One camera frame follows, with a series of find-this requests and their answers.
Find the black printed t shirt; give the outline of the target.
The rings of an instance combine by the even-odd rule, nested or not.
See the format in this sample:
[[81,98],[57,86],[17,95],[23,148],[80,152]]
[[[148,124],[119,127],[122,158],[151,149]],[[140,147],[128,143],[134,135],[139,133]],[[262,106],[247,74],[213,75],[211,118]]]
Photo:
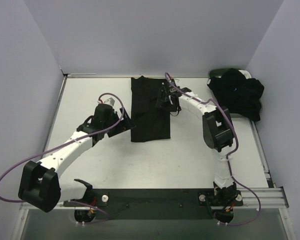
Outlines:
[[131,120],[135,124],[130,131],[131,142],[171,138],[170,113],[156,107],[163,82],[163,78],[131,78]]

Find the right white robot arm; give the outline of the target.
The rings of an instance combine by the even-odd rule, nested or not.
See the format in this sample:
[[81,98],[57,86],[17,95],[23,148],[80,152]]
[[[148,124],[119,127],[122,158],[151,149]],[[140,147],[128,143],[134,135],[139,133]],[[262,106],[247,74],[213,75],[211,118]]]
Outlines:
[[202,100],[187,87],[180,88],[169,76],[159,89],[156,107],[169,113],[186,108],[201,120],[203,140],[212,150],[214,160],[214,194],[222,197],[233,194],[237,187],[226,151],[231,149],[235,136],[228,109],[216,106],[212,99]]

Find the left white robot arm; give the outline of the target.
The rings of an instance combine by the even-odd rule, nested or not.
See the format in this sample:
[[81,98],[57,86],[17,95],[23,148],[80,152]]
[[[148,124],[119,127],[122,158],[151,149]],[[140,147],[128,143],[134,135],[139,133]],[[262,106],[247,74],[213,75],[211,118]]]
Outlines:
[[86,206],[96,201],[93,186],[75,178],[69,183],[60,183],[60,176],[84,152],[93,148],[104,136],[113,137],[135,127],[124,107],[121,116],[111,104],[100,103],[94,114],[80,124],[59,150],[24,165],[18,197],[48,213],[59,202],[77,201]]

